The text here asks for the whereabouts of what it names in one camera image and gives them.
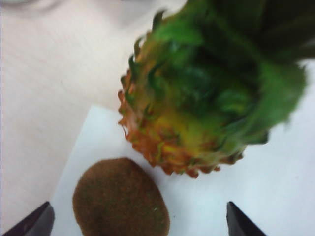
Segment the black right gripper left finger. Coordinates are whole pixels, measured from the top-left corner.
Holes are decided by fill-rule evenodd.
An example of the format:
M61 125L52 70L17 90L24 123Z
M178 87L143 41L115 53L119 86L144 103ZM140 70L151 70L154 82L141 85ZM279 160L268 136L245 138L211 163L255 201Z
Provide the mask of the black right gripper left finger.
M46 201L2 235L50 236L54 222L54 208L49 201Z

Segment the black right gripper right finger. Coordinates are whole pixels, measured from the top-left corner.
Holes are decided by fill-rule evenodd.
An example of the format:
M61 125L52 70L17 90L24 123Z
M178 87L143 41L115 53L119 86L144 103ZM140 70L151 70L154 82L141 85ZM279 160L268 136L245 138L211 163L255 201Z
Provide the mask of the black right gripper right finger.
M232 201L226 206L229 236L266 236Z

